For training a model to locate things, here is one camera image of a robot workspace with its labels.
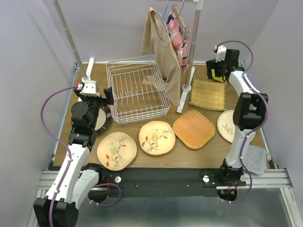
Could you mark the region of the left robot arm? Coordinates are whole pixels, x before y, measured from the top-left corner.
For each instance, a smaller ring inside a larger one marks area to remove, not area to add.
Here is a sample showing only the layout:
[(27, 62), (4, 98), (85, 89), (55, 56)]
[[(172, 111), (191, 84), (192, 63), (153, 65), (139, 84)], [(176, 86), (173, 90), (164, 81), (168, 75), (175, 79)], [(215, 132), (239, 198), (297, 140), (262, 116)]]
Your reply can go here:
[(105, 181), (100, 165), (83, 163), (95, 144), (99, 111), (113, 103), (112, 88), (104, 89), (105, 97), (95, 85), (79, 83), (71, 88), (80, 100), (71, 108), (72, 129), (68, 144), (64, 144), (66, 155), (50, 189), (33, 206), (40, 227), (75, 226), (84, 199), (94, 186)]

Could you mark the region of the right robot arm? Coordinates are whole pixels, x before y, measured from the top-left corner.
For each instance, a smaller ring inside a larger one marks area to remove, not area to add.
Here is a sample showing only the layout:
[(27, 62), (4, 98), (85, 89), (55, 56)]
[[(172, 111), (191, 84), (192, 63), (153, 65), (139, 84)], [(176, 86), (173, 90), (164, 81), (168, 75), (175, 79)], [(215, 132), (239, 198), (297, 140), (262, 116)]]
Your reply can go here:
[(216, 58), (207, 61), (207, 76), (223, 78), (232, 85), (239, 96), (234, 108), (235, 135), (227, 157), (209, 176), (220, 185), (233, 185), (241, 179), (250, 139), (263, 126), (268, 117), (268, 95), (260, 93), (249, 81), (243, 67), (239, 66), (240, 51), (227, 49), (220, 44), (214, 48)]

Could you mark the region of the orange woven bamboo tray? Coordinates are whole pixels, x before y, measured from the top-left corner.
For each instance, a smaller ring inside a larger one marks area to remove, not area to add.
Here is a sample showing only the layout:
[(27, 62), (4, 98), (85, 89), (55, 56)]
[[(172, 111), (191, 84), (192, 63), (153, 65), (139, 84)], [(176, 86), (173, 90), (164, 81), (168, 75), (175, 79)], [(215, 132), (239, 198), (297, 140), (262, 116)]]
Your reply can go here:
[(175, 135), (190, 149), (200, 149), (214, 135), (214, 125), (199, 111), (190, 110), (173, 123)]

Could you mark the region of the green yellow woven mat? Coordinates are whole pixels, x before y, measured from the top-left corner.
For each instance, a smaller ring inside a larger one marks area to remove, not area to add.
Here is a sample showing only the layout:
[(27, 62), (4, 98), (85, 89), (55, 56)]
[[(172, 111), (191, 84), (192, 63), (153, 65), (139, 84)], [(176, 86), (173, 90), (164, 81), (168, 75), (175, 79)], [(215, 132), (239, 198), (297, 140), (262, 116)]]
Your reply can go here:
[(189, 104), (206, 110), (226, 111), (226, 84), (194, 77)]

